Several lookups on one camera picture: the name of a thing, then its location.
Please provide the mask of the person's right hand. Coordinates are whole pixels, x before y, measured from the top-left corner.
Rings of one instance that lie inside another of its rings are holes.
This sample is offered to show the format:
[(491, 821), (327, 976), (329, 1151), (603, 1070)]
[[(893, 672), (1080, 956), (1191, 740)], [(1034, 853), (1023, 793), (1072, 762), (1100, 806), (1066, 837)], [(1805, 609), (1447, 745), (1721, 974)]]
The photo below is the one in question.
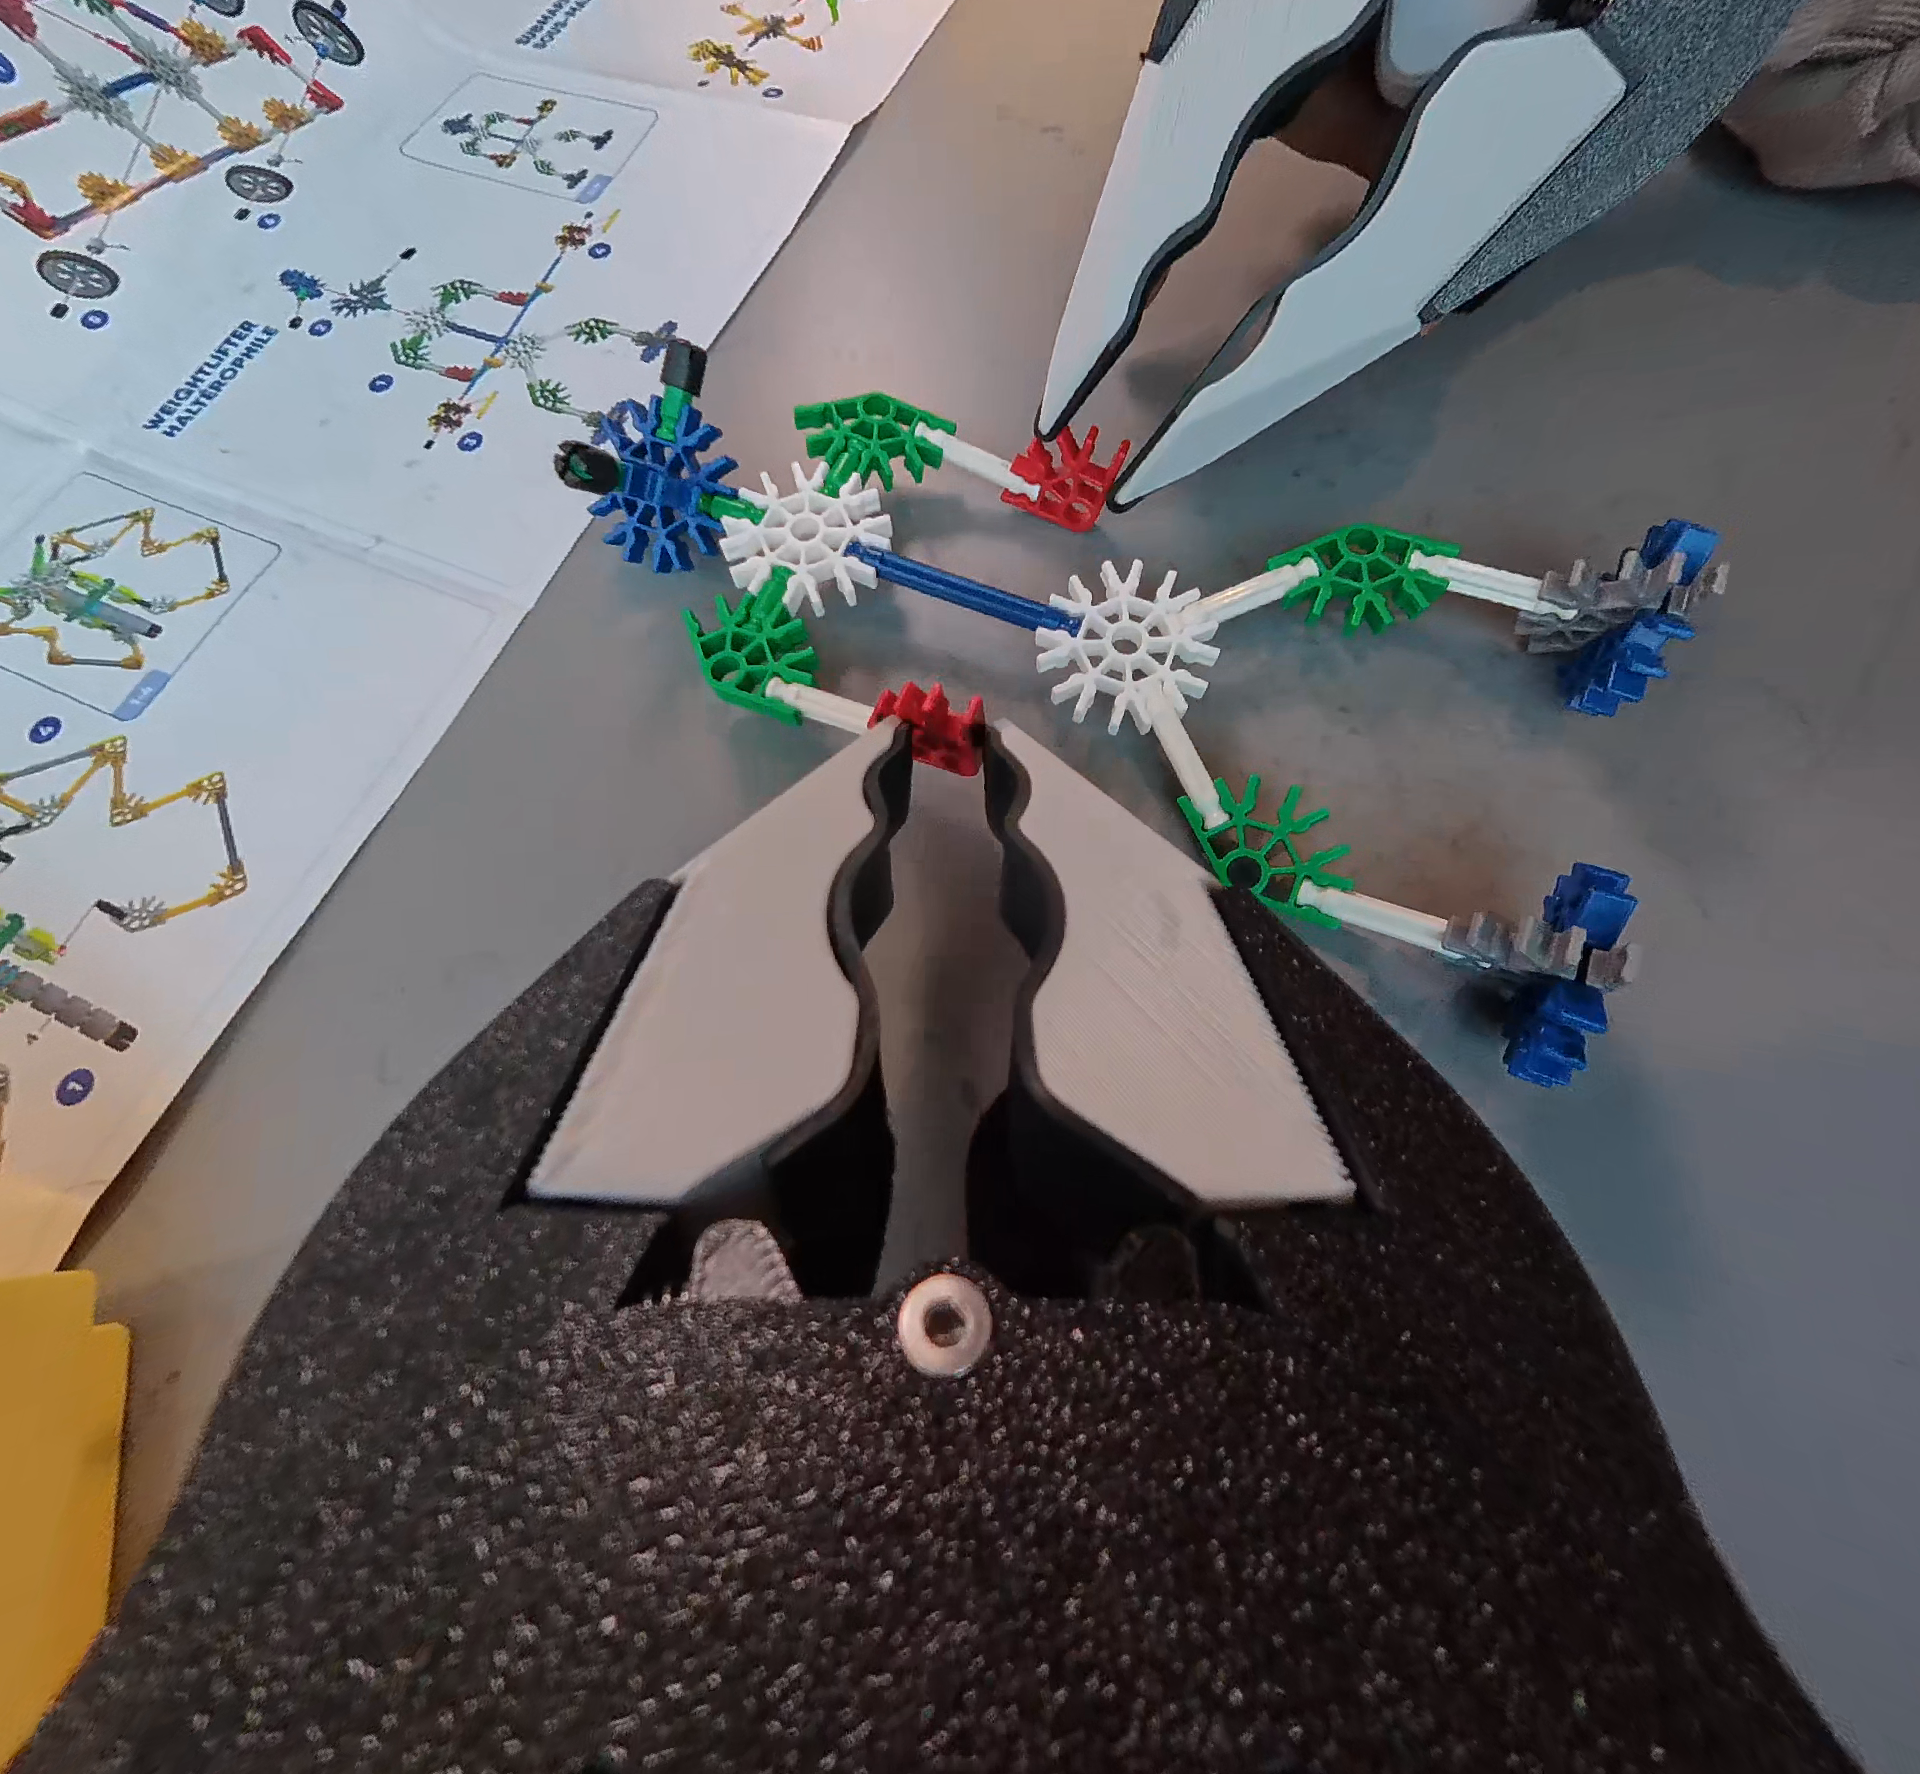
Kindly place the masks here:
[(1405, 122), (1407, 110), (1386, 102), (1371, 80), (1330, 80), (1319, 81), (1270, 137), (1372, 186), (1393, 161)]

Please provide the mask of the grey snowflake toy connector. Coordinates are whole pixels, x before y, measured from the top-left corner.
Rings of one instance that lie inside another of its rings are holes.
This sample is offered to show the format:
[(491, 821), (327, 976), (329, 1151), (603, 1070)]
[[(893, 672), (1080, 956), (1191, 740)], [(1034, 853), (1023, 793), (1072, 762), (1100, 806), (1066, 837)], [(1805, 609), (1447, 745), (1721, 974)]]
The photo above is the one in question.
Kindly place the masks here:
[(1641, 958), (1637, 945), (1602, 949), (1578, 925), (1556, 930), (1542, 918), (1510, 922), (1493, 913), (1449, 919), (1439, 953), (1476, 971), (1581, 981), (1604, 993), (1632, 981)]
[(1649, 564), (1636, 550), (1627, 550), (1614, 574), (1576, 559), (1569, 574), (1543, 579), (1538, 604), (1517, 612), (1515, 635), (1527, 653), (1572, 653), (1649, 612), (1674, 617), (1689, 628), (1693, 604), (1724, 592), (1727, 579), (1730, 571), (1720, 559), (1705, 559), (1701, 571), (1689, 574), (1683, 554)]

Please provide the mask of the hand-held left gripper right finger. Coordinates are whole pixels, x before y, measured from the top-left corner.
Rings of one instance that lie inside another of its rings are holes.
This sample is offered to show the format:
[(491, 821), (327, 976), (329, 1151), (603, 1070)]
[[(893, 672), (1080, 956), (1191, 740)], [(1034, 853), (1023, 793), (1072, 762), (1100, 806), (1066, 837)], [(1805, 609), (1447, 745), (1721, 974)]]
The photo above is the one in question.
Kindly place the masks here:
[(971, 1258), (1027, 1296), (1263, 1297), (1234, 1215), (1354, 1182), (1212, 884), (1010, 724), (984, 780), (1029, 968), (968, 1153)]

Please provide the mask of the grey desk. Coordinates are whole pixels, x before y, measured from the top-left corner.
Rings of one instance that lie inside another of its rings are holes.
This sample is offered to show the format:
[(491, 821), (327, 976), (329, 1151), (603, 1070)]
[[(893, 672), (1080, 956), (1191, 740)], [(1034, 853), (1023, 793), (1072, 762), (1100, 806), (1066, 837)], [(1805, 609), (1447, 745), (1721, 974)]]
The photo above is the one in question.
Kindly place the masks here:
[[(878, 388), (1012, 454), (1160, 0), (960, 0), (708, 369), (748, 470), (802, 399)], [(1349, 872), (1521, 913), (1632, 875), (1646, 963), (1570, 1090), (1500, 1073), (1458, 976), (1335, 958), (1469, 1096), (1582, 1252), (1717, 1543), (1876, 1770), (1915, 1770), (1915, 194), (1781, 194), (1701, 140), (1619, 211), (1090, 539), (943, 475), (905, 554), (1044, 592), (1103, 554), (1224, 587), (1377, 515), (1543, 571), (1686, 515), (1730, 591), (1644, 704), (1555, 704), (1505, 614), (1344, 637), (1258, 614), (1193, 734), (1328, 806)], [(579, 539), (387, 819), (91, 1215), (132, 1334), (112, 1595), (253, 1317), (419, 1087), (637, 881), (824, 760), (712, 701), (680, 609)], [(884, 1274), (964, 1244), (1014, 941), (977, 782), (916, 770), (873, 963), (905, 1111)]]

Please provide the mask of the person's right forearm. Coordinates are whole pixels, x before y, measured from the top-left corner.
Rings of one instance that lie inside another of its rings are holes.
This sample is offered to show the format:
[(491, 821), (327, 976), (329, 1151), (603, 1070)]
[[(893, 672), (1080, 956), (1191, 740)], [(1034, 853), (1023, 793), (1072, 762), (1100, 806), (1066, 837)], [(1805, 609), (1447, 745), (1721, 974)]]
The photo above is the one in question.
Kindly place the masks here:
[(1810, 0), (1721, 114), (1788, 190), (1917, 184), (1917, 0)]

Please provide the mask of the yellow plastic bin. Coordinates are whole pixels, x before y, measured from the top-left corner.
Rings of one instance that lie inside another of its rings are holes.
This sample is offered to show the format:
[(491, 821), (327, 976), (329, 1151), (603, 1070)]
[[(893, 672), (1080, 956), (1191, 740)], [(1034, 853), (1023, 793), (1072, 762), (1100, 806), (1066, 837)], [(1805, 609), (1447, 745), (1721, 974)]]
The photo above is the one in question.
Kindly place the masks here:
[(109, 1616), (128, 1328), (87, 1271), (2, 1281), (2, 1761)]

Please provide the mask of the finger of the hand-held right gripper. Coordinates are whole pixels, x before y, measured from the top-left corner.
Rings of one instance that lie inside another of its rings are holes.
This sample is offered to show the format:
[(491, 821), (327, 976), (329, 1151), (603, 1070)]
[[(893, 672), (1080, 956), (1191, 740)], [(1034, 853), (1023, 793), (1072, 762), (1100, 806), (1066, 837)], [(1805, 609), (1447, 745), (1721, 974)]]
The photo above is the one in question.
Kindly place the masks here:
[(1163, 0), (1038, 403), (1046, 438), (1126, 350), (1167, 266), (1212, 224), (1256, 124), (1383, 0)]
[(1421, 328), (1421, 315), (1570, 151), (1626, 81), (1581, 29), (1466, 47), (1418, 102), (1354, 222), (1249, 311), (1256, 344), (1217, 355), (1117, 483), (1130, 507), (1208, 466)]

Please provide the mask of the folded instruction sheet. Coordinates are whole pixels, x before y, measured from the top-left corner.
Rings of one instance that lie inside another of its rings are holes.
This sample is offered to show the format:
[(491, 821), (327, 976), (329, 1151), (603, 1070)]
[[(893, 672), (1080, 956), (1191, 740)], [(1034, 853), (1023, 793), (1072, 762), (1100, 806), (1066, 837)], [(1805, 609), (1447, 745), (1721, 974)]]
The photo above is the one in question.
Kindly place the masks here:
[(4, 0), (4, 1258), (55, 1258), (952, 0)]

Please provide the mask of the construction toy figure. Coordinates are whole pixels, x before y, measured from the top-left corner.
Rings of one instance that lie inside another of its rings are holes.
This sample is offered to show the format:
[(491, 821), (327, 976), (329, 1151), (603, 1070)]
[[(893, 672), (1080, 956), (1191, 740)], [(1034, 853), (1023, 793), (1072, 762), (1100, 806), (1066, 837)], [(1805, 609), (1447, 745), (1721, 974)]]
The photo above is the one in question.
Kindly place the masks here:
[(1187, 704), (1208, 689), (1218, 628), (1248, 612), (1306, 603), (1310, 612), (1335, 609), (1348, 628), (1381, 628), (1458, 592), (1517, 614), (1538, 604), (1542, 579), (1463, 559), (1421, 535), (1349, 525), (1212, 592), (1183, 587), (1173, 572), (1154, 585), (1141, 561), (1125, 571), (1104, 561), (1095, 583), (1072, 577), (1046, 599), (1027, 597), (893, 550), (882, 497), (896, 470), (1012, 470), (964, 445), (946, 420), (889, 394), (827, 403), (797, 414), (808, 460), (794, 466), (789, 487), (767, 475), (761, 491), (737, 488), (731, 466), (709, 456), (714, 432), (692, 397), (704, 351), (672, 342), (666, 357), (660, 394), (618, 403), (590, 423), (588, 445), (624, 464), (619, 491), (599, 498), (579, 493), (588, 513), (611, 520), (607, 542), (630, 559), (672, 568), (694, 550), (726, 557), (737, 597), (720, 597), (709, 617), (684, 612), (715, 696), (788, 725), (865, 734), (876, 701), (818, 683), (808, 625), (828, 597), (854, 603), (865, 591), (900, 587), (996, 620), (1034, 641), (1054, 704), (1078, 721), (1103, 716), (1113, 734), (1135, 728), (1160, 745), (1187, 828), (1223, 887), (1286, 918), (1356, 925), (1439, 955), (1447, 922), (1356, 891), (1342, 868), (1345, 847), (1312, 844), (1323, 809), (1303, 809), (1292, 788), (1262, 818), (1256, 779), (1241, 788), (1214, 779), (1187, 734)]

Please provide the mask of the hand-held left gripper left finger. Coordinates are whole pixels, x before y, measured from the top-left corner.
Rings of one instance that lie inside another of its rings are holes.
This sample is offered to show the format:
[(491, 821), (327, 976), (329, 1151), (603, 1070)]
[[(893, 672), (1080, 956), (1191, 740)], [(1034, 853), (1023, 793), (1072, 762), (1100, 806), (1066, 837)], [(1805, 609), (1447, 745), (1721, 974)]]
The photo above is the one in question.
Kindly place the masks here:
[(863, 949), (912, 772), (904, 725), (859, 736), (689, 862), (619, 972), (527, 1192), (665, 1215), (630, 1296), (682, 1285), (726, 1215), (763, 1221), (805, 1296), (871, 1292), (896, 1147)]

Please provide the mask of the red toy connector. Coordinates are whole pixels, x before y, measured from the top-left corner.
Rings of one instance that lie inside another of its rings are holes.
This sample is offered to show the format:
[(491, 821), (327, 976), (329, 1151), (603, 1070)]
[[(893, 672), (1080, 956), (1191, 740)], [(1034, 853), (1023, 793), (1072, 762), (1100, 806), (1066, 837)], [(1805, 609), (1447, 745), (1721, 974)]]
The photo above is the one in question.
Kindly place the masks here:
[(1130, 454), (1130, 442), (1121, 440), (1103, 464), (1095, 442), (1095, 424), (1084, 440), (1075, 440), (1069, 426), (1054, 443), (1034, 436), (1014, 457), (1012, 480), (1000, 491), (1000, 501), (1067, 532), (1092, 532)]
[(980, 694), (973, 694), (965, 708), (954, 708), (943, 683), (904, 683), (900, 689), (886, 689), (873, 702), (870, 728), (886, 719), (898, 719), (910, 729), (916, 762), (968, 779), (980, 772), (987, 725)]

